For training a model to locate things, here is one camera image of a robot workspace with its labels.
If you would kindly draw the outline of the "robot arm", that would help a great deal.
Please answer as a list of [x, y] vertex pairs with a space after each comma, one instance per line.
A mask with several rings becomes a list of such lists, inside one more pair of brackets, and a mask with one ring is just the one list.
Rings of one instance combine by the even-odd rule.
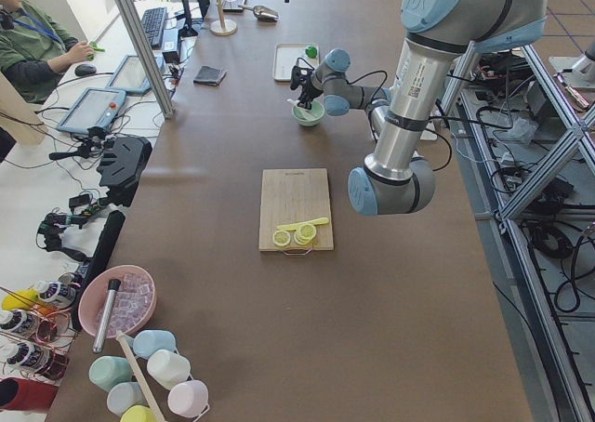
[[298, 104], [310, 108], [323, 97], [328, 114], [366, 111], [379, 134], [375, 150], [351, 170], [352, 208], [365, 216], [408, 214], [429, 204], [435, 178], [417, 153], [452, 61], [469, 46], [482, 53], [533, 43], [545, 27], [548, 0], [403, 0], [406, 29], [395, 81], [390, 89], [348, 81], [349, 54], [331, 50], [314, 69], [292, 70]]

